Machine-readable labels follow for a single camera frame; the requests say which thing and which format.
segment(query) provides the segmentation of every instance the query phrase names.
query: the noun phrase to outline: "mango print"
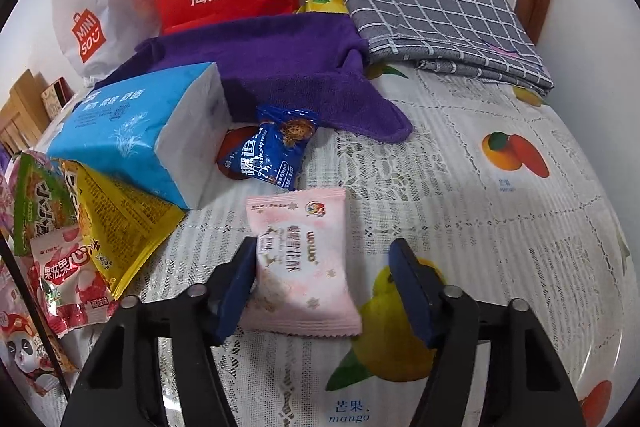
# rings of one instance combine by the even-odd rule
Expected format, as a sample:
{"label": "mango print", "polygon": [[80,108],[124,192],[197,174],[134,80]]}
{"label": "mango print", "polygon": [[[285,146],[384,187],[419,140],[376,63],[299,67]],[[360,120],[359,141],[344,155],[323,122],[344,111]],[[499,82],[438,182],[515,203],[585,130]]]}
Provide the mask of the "mango print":
{"label": "mango print", "polygon": [[548,103],[542,100],[542,98],[540,98],[536,93],[530,91],[529,89],[525,89],[524,87],[513,86],[513,94],[521,102],[528,103],[533,107],[548,105]]}
{"label": "mango print", "polygon": [[365,75],[369,80],[374,80],[383,74],[394,74],[395,76],[402,76],[403,78],[409,78],[402,71],[396,70],[393,66],[389,66],[384,62],[376,62],[375,64],[371,64],[367,66],[365,70]]}
{"label": "mango print", "polygon": [[[421,264],[438,268],[426,259]],[[351,349],[329,378],[325,389],[337,391],[370,377],[392,382],[426,378],[435,349],[427,349],[414,335],[404,312],[391,270],[385,266],[373,283],[373,296],[360,308],[362,334],[351,339]]]}
{"label": "mango print", "polygon": [[492,132],[482,140],[482,152],[503,171],[517,171],[524,165],[536,176],[549,177],[549,169],[538,149],[518,134]]}
{"label": "mango print", "polygon": [[580,400],[582,416],[584,416],[587,427],[598,427],[602,422],[604,414],[607,412],[610,398],[611,382],[603,380],[591,390],[589,396]]}

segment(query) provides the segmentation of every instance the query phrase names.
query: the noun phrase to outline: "yellow packet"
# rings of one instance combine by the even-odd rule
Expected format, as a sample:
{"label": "yellow packet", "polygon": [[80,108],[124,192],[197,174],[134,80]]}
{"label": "yellow packet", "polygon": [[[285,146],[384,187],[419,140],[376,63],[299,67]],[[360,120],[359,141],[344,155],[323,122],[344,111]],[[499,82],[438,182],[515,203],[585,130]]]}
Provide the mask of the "yellow packet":
{"label": "yellow packet", "polygon": [[307,0],[296,13],[305,12],[349,13],[343,0]]}
{"label": "yellow packet", "polygon": [[140,267],[184,217],[178,206],[100,172],[63,160],[80,232],[98,271],[119,299]]}

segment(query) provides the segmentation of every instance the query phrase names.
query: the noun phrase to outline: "orange fruit picture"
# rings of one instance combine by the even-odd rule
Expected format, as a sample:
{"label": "orange fruit picture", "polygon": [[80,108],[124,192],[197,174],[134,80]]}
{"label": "orange fruit picture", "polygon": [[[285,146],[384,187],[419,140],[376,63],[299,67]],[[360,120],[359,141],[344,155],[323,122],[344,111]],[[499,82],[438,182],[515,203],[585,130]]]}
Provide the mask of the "orange fruit picture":
{"label": "orange fruit picture", "polygon": [[482,140],[482,152],[503,171],[517,171],[524,165],[540,178],[549,177],[549,169],[538,149],[518,134],[492,132]]}
{"label": "orange fruit picture", "polygon": [[517,171],[522,167],[515,151],[509,143],[509,136],[503,132],[492,132],[482,140],[482,151],[487,159],[503,171]]}
{"label": "orange fruit picture", "polygon": [[580,402],[587,427],[598,427],[604,418],[604,413],[607,412],[610,398],[611,382],[603,380],[591,390],[587,398]]}

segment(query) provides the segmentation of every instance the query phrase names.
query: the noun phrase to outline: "blue candy wrapper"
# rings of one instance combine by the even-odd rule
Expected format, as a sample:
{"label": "blue candy wrapper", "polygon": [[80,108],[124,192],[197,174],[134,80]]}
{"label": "blue candy wrapper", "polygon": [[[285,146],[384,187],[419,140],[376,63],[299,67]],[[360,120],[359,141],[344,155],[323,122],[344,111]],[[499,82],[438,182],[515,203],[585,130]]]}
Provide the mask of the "blue candy wrapper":
{"label": "blue candy wrapper", "polygon": [[294,190],[306,144],[318,129],[311,111],[258,106],[260,129],[228,154],[222,164],[252,178]]}

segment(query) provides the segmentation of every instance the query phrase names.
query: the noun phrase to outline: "pink snack packet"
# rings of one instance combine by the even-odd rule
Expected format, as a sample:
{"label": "pink snack packet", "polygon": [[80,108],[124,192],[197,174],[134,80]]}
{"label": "pink snack packet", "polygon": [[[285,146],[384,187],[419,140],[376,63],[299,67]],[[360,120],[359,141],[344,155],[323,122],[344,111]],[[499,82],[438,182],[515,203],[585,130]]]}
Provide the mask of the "pink snack packet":
{"label": "pink snack packet", "polygon": [[[77,371],[60,346],[60,341],[52,333],[47,336],[62,371]],[[2,360],[6,368],[13,373],[8,362],[14,362],[15,368],[36,393],[44,396],[58,385],[53,364],[36,331],[27,304],[22,300],[6,264],[0,261],[0,344],[2,343],[9,357],[8,360]]]}
{"label": "pink snack packet", "polygon": [[38,297],[58,336],[106,322],[117,308],[76,223],[31,239]]}
{"label": "pink snack packet", "polygon": [[248,198],[246,213],[258,236],[257,285],[240,325],[312,337],[362,333],[344,269],[344,189]]}

